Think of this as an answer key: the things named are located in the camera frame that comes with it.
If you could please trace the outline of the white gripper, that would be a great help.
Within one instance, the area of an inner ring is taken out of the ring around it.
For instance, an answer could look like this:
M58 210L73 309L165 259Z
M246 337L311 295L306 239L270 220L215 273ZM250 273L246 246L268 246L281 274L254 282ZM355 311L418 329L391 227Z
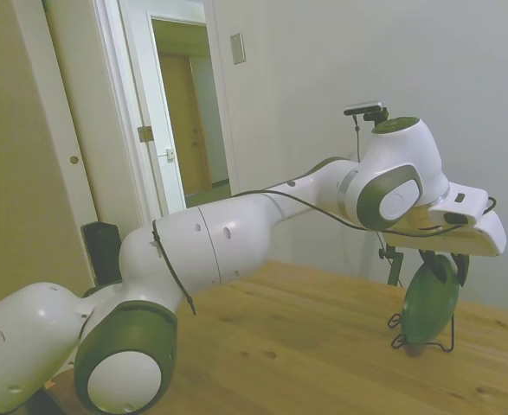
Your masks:
M461 287L467 280L469 256L496 257L506 247L505 230L494 211L483 215L472 227L462 227L438 236L416 238L385 233L384 240L391 246L420 250L424 265L443 284L447 282L447 273L436 252L452 253L456 278Z

